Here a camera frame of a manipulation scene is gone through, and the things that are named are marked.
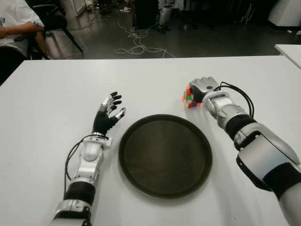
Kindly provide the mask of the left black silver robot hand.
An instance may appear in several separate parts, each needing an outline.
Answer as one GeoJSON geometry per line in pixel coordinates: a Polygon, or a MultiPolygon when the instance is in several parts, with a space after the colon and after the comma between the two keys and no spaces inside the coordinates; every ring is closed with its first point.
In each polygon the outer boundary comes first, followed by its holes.
{"type": "Polygon", "coordinates": [[[117,109],[117,106],[122,103],[122,95],[118,92],[112,92],[109,94],[104,101],[101,103],[92,127],[93,133],[101,134],[105,136],[107,132],[116,125],[116,123],[125,116],[126,108],[121,108],[115,115],[110,114],[117,109]]]}

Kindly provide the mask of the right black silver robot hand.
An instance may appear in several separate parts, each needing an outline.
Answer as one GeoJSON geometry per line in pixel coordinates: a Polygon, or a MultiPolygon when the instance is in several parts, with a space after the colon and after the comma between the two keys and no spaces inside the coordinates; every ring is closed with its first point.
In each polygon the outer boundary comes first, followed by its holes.
{"type": "Polygon", "coordinates": [[[218,83],[213,77],[197,78],[189,82],[189,87],[193,94],[193,100],[197,103],[201,103],[205,95],[208,92],[215,90],[218,86],[218,83]]]}

